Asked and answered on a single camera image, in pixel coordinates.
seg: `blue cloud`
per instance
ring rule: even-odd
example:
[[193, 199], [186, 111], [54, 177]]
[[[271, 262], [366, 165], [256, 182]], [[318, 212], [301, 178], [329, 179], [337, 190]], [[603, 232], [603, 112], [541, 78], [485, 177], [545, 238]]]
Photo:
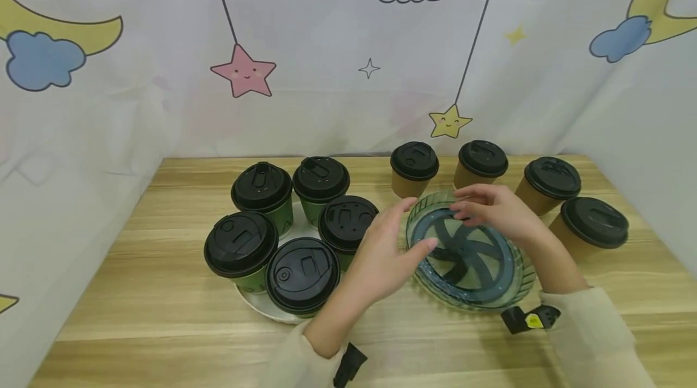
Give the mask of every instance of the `blue cloud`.
[[70, 40], [54, 40], [43, 32], [35, 35], [14, 31], [7, 38], [12, 58], [5, 69], [10, 80], [28, 91], [46, 90], [51, 85], [67, 87], [70, 72], [85, 64], [85, 54]]
[[646, 16], [630, 17], [614, 30], [602, 32], [591, 41], [591, 53], [608, 62], [618, 62], [649, 39], [651, 21]]

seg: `outline star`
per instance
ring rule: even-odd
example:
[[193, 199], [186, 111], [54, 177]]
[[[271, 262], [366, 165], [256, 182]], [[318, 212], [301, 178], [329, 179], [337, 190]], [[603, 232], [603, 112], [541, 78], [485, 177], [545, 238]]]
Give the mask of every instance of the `outline star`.
[[431, 132], [431, 138], [435, 139], [440, 136], [448, 136], [451, 139], [456, 139], [460, 135], [460, 129], [472, 122], [469, 117], [460, 116], [460, 111], [457, 109], [457, 104], [448, 108], [444, 113], [428, 113], [431, 120], [434, 121], [434, 130]]
[[510, 41], [510, 44], [512, 45], [512, 47], [517, 45], [519, 43], [519, 41], [521, 41], [522, 39], [526, 39], [528, 37], [527, 35], [525, 35], [525, 32], [523, 32], [522, 25], [518, 25], [518, 27], [515, 29], [515, 31], [509, 32], [508, 34], [504, 34], [504, 35], [506, 36], [508, 41]]
[[271, 90], [266, 77], [274, 68], [276, 63], [254, 61], [241, 45], [235, 44], [230, 62], [213, 66], [211, 71], [230, 81], [232, 96], [237, 99], [249, 91], [270, 96]]
[[380, 67], [373, 66], [373, 59], [368, 58], [368, 64], [363, 68], [359, 68], [358, 71], [365, 73], [365, 75], [368, 77], [368, 79], [370, 79], [370, 76], [372, 75], [372, 73], [374, 71], [378, 71], [378, 70], [380, 70]]

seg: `yellow label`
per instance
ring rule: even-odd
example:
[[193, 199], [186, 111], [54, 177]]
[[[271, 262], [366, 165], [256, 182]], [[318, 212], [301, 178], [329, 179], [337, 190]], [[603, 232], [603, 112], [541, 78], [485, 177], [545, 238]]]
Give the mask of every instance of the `yellow label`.
[[528, 316], [525, 318], [525, 323], [528, 325], [528, 328], [531, 329], [544, 329], [545, 325], [542, 324], [542, 320], [540, 319], [540, 316], [537, 314], [528, 314]]

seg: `brown kraft paper cup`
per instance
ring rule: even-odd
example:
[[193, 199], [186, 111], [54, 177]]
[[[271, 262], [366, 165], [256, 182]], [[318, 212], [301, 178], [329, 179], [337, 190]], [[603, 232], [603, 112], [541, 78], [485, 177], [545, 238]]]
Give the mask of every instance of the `brown kraft paper cup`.
[[581, 177], [569, 163], [542, 157], [529, 163], [515, 195], [537, 215], [545, 215], [581, 191]]
[[411, 141], [396, 148], [390, 157], [391, 186], [400, 198], [419, 197], [439, 170], [439, 159], [425, 142]]
[[508, 158], [499, 146], [484, 140], [470, 141], [458, 153], [453, 185], [460, 189], [475, 183], [492, 183], [507, 169]]
[[628, 238], [629, 222], [617, 209], [593, 198], [576, 198], [562, 205], [549, 229], [572, 258], [582, 263], [617, 249]]

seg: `pink star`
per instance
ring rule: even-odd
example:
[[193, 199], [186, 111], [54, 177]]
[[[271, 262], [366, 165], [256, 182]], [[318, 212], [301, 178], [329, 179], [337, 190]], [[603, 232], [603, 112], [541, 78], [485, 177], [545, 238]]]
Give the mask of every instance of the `pink star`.
[[266, 83], [266, 77], [274, 68], [276, 63], [254, 61], [240, 45], [235, 44], [230, 62], [213, 66], [211, 71], [230, 81], [232, 96], [238, 98], [248, 91], [270, 96], [271, 90]]

